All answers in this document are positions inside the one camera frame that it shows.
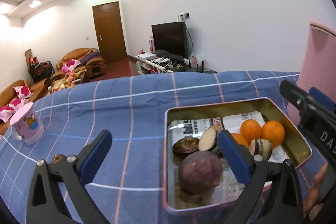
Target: pink pillow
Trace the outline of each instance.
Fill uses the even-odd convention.
[[[26,85],[15,86],[14,89],[16,91],[17,96],[20,99],[26,99],[32,95],[32,92],[30,91],[29,87],[27,87]]]
[[[69,60],[62,68],[65,73],[73,71],[81,62],[75,59]]]
[[[13,108],[17,112],[21,107],[23,107],[28,102],[28,99],[13,99],[8,106]]]
[[[9,106],[0,107],[0,120],[7,122],[13,116],[15,110]]]

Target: red flower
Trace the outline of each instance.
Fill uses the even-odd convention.
[[[3,106],[3,107],[0,107],[0,111],[3,111],[3,110],[13,110],[13,108],[11,108],[10,106]]]
[[[11,104],[13,106],[17,106],[17,105],[21,104],[21,99],[14,99],[13,101],[11,101]]]
[[[29,92],[30,92],[30,90],[29,90],[29,88],[27,86],[24,85],[21,88],[21,93],[24,94],[24,96],[27,96],[29,94]]]
[[[75,64],[75,61],[71,59],[67,62],[67,67],[73,66],[74,64]]]

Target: wooden door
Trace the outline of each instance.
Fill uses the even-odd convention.
[[[106,64],[127,58],[119,2],[92,7],[98,46]]]

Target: human hand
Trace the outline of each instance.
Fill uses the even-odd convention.
[[[313,220],[324,204],[316,204],[319,196],[319,187],[326,175],[328,164],[323,165],[319,173],[314,178],[314,184],[309,189],[307,198],[303,201],[303,214],[306,217],[309,214],[309,219]]]

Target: black tv screen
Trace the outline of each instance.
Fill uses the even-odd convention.
[[[168,58],[188,58],[188,45],[184,22],[152,26],[155,53]]]

